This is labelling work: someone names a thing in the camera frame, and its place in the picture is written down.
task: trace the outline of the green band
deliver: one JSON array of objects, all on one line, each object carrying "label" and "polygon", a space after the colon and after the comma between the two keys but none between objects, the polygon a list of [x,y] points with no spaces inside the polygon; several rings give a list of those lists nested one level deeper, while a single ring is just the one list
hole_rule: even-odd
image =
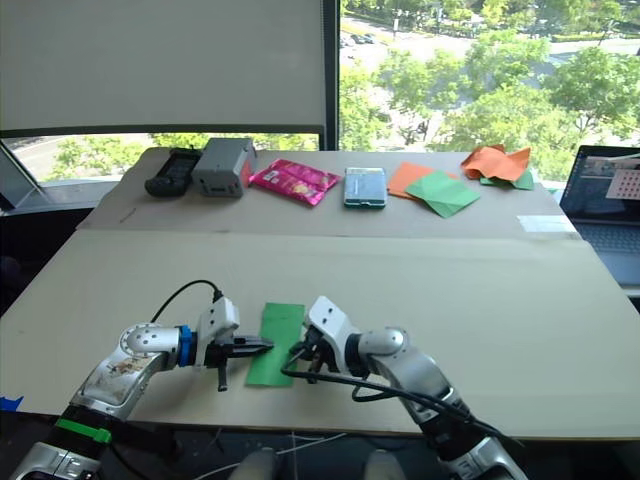
[{"label": "green band", "polygon": [[84,435],[85,437],[91,437],[95,442],[98,443],[111,443],[111,432],[109,430],[105,430],[104,428],[87,427],[86,425],[82,425],[81,423],[77,423],[72,420],[67,420],[66,418],[58,419],[58,421],[56,422],[56,427],[79,433],[80,435]]}]

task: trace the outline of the blue ring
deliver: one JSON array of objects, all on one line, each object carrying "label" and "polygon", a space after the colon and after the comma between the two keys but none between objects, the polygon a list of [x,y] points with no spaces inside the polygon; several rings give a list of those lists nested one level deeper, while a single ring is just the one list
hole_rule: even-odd
[{"label": "blue ring", "polygon": [[186,367],[189,361],[189,349],[191,348],[191,330],[187,325],[180,325],[180,356],[178,366]]}]

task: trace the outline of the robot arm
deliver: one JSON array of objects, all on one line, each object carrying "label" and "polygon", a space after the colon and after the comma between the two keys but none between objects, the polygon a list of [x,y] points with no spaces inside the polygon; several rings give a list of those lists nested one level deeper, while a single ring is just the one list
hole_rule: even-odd
[{"label": "robot arm", "polygon": [[196,331],[156,323],[128,328],[75,393],[45,442],[32,447],[10,478],[95,478],[112,432],[127,419],[155,373],[176,366],[217,368],[218,390],[224,391],[229,358],[273,347],[261,337],[234,335],[238,326],[237,308],[220,297],[200,315]]},{"label": "robot arm", "polygon": [[[438,453],[444,469],[454,478],[526,480],[495,436],[461,421],[471,418],[469,408],[435,361],[411,345],[405,330],[360,332],[326,297],[319,297],[311,307],[306,326],[304,342],[296,345],[292,353],[310,360],[311,372],[319,372],[327,364],[330,371],[343,375],[367,377],[374,373],[386,378],[391,387],[411,392],[417,400],[424,395],[437,401],[430,408],[424,402],[401,398],[429,446]],[[443,413],[447,406],[455,408],[457,419]]]}]

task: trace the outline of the gray box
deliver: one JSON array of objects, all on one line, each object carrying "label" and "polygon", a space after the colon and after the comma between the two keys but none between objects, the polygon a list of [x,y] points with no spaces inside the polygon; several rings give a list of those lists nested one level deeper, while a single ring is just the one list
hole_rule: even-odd
[{"label": "gray box", "polygon": [[203,195],[241,197],[256,170],[256,162],[250,138],[211,138],[191,179]]}]

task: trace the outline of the laptop screen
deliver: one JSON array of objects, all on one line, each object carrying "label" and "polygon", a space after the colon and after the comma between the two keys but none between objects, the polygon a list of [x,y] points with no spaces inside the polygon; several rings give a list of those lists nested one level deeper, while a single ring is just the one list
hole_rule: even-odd
[{"label": "laptop screen", "polygon": [[640,222],[640,148],[581,146],[560,206],[572,220]]}]

